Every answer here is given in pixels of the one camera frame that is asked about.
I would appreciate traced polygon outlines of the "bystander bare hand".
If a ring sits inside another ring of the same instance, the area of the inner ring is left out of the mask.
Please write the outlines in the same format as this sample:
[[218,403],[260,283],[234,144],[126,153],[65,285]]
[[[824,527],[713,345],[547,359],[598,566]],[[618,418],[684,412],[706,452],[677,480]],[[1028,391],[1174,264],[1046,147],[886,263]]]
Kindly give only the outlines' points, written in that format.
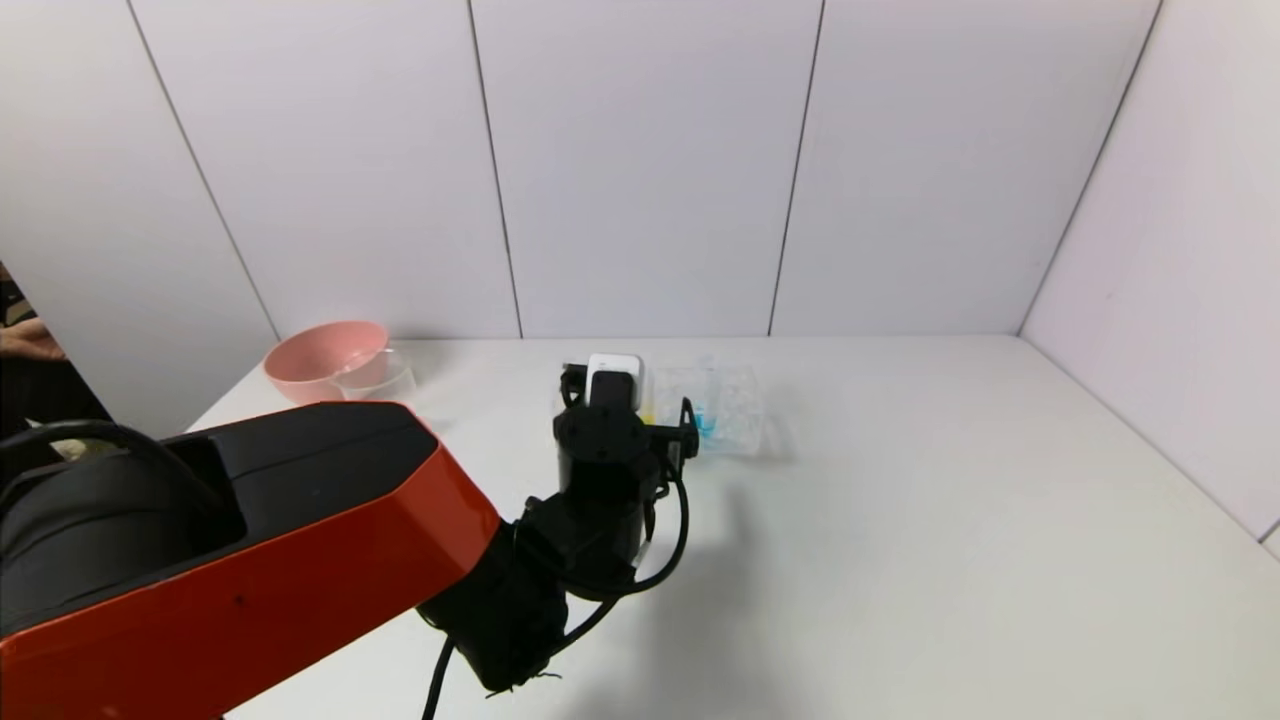
[[1,328],[1,357],[28,359],[42,363],[64,363],[67,354],[40,316]]

